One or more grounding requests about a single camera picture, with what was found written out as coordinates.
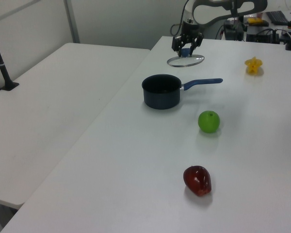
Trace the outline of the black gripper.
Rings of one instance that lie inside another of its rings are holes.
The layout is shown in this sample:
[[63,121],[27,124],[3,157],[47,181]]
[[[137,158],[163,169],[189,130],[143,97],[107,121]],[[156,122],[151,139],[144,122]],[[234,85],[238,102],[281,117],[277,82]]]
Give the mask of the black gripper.
[[182,22],[181,34],[179,36],[173,36],[171,46],[172,50],[175,51],[179,57],[182,56],[181,50],[187,43],[186,37],[191,37],[189,56],[192,56],[193,51],[197,47],[200,47],[202,40],[204,38],[204,35],[200,33],[200,25],[195,24],[194,21],[191,23],[187,21]]

